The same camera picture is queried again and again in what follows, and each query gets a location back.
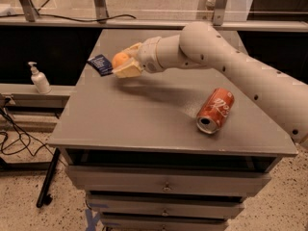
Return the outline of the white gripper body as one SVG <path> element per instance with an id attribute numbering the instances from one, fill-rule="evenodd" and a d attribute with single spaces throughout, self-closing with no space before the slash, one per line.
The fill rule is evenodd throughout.
<path id="1" fill-rule="evenodd" d="M 161 37 L 149 38 L 138 49 L 137 60 L 143 69 L 149 73 L 164 71 L 157 57 L 157 47 L 161 39 Z"/>

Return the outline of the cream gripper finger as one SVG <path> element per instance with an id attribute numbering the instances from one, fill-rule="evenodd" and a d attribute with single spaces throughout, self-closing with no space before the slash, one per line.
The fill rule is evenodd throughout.
<path id="1" fill-rule="evenodd" d="M 142 68 L 134 58 L 130 58 L 126 61 L 113 62 L 113 74 L 117 78 L 139 77 L 141 73 Z"/>
<path id="2" fill-rule="evenodd" d="M 141 47 L 142 43 L 138 42 L 122 50 L 122 53 L 124 54 L 125 58 L 136 58 Z"/>

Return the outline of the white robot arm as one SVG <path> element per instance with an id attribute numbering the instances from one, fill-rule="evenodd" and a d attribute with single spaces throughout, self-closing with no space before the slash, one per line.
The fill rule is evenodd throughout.
<path id="1" fill-rule="evenodd" d="M 308 142 L 308 85 L 237 50 L 209 23 L 194 22 L 175 36 L 138 42 L 115 54 L 112 67 L 118 78 L 169 68 L 213 68 L 253 100 L 295 142 Z"/>

